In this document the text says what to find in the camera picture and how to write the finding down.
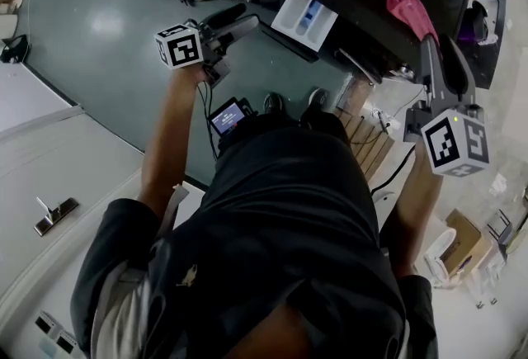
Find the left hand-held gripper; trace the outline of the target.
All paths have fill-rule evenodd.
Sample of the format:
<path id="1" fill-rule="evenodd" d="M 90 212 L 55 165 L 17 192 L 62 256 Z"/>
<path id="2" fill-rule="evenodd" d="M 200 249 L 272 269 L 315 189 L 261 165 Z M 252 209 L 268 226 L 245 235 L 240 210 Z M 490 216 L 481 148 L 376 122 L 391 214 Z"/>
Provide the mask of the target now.
<path id="1" fill-rule="evenodd" d="M 239 18 L 246 10 L 246 5 L 239 3 L 201 23 L 186 21 L 160 31 L 154 39 L 161 61 L 171 70 L 198 64 L 208 84 L 215 87 L 230 72 L 224 58 L 228 47 L 259 26 L 258 15 Z"/>

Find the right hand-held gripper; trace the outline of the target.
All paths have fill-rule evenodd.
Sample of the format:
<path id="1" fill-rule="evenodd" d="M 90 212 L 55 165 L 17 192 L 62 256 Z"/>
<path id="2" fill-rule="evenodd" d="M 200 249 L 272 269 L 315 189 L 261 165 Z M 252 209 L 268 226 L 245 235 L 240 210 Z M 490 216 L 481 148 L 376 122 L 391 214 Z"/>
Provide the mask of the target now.
<path id="1" fill-rule="evenodd" d="M 440 48 L 433 35 L 422 39 L 419 78 L 429 106 L 442 105 L 444 82 L 460 104 L 435 116 L 423 102 L 416 103 L 407 109 L 403 139 L 423 139 L 436 175 L 467 177 L 490 164 L 483 108 L 475 103 L 474 76 L 462 51 L 447 35 L 439 41 Z"/>

